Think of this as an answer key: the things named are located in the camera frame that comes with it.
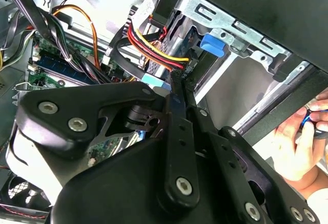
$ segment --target metal frame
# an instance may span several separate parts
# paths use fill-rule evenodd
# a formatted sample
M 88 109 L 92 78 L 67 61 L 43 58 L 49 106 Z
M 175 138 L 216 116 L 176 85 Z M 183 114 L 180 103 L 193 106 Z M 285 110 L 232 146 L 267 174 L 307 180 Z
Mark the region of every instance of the metal frame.
M 323 71 L 328 0 L 208 0 Z
M 245 129 L 243 137 L 253 146 L 327 87 L 328 74 L 312 68 L 285 95 L 273 102 L 255 124 Z

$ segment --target fan grille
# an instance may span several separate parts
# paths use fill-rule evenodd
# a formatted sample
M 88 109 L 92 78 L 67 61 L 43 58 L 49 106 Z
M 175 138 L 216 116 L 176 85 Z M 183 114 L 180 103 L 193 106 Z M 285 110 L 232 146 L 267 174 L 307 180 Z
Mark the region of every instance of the fan grille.
M 27 182 L 20 183 L 19 185 L 15 186 L 13 189 L 9 189 L 8 195 L 10 198 L 13 198 L 17 193 L 21 192 L 22 190 L 25 190 L 26 188 L 28 188 Z

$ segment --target wire bundle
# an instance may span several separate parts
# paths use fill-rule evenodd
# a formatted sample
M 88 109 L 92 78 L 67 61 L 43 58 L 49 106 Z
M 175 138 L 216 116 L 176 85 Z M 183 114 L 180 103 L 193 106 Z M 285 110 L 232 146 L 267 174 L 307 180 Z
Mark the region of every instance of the wire bundle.
M 156 62 L 157 64 L 162 65 L 169 71 L 172 71 L 176 68 L 183 69 L 184 65 L 181 62 L 189 61 L 188 58 L 168 56 L 165 53 L 159 51 L 155 46 L 151 45 L 138 30 L 134 30 L 132 24 L 128 30 L 128 39 L 130 43 L 145 57 Z
M 74 9 L 78 12 L 80 12 L 84 17 L 87 19 L 87 21 L 90 23 L 91 29 L 92 29 L 92 35 L 93 35 L 93 52 L 94 52 L 94 62 L 97 69 L 100 69 L 99 59 L 98 59 L 98 37 L 97 37 L 97 31 L 90 19 L 90 17 L 87 15 L 87 13 L 81 9 L 80 7 L 76 5 L 63 5 L 63 6 L 57 6 L 54 8 L 53 15 L 57 15 L 59 12 L 65 10 L 65 9 Z
M 35 33 L 35 30 L 25 30 L 21 37 L 20 37 L 20 42 L 18 49 L 16 52 L 5 62 L 3 62 L 3 53 L 0 52 L 0 71 L 4 70 L 6 67 L 9 67 L 19 61 L 19 59 L 23 56 L 28 42 Z

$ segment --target red cable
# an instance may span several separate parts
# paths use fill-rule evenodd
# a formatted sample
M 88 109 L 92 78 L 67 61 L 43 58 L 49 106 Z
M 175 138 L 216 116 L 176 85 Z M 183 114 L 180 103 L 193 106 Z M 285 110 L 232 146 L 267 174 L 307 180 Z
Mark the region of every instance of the red cable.
M 23 213 L 19 213 L 19 212 L 16 212 L 16 211 L 13 211 L 11 209 L 8 209 L 2 205 L 0 205 L 1 208 L 4 208 L 5 210 L 7 210 L 8 212 L 12 213 L 12 214 L 16 214 L 16 215 L 21 215 L 21 216 L 24 216 L 24 217 L 29 217 L 29 218 L 33 218 L 33 219 L 45 219 L 47 216 L 46 215 L 42 215 L 42 216 L 32 216 L 32 215 L 26 215 L 26 214 L 23 214 Z
M 167 34 L 168 34 L 168 30 L 166 29 L 166 27 L 163 27 L 163 33 L 160 35 L 159 39 L 164 38 Z
M 180 69 L 183 69 L 183 66 L 180 65 L 180 64 L 177 64 L 177 63 L 174 63 L 174 62 L 171 62 L 171 61 L 168 61 L 160 56 L 157 56 L 157 55 L 154 55 L 154 52 L 149 50 L 148 48 L 144 48 L 143 44 L 141 44 L 133 35 L 132 35 L 132 28 L 131 26 L 129 27 L 129 30 L 128 30 L 128 36 L 131 37 L 131 39 L 133 40 L 134 43 L 136 43 L 139 47 L 141 47 L 144 51 L 148 52 L 149 54 L 151 54 L 151 56 L 157 58 L 157 59 L 160 59 L 162 62 L 164 63 L 167 63 L 167 64 L 170 64 L 170 65 L 173 65 L 173 66 L 176 66 Z

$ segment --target metal bracket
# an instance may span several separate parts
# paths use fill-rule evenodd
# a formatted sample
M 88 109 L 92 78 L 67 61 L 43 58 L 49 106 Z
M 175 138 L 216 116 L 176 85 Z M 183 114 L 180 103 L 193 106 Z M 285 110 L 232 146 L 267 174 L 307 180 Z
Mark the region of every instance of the metal bracket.
M 239 22 L 236 18 L 206 0 L 179 0 L 175 9 L 207 28 L 227 30 L 272 57 L 276 57 L 278 54 L 286 56 L 291 54 L 285 48 Z

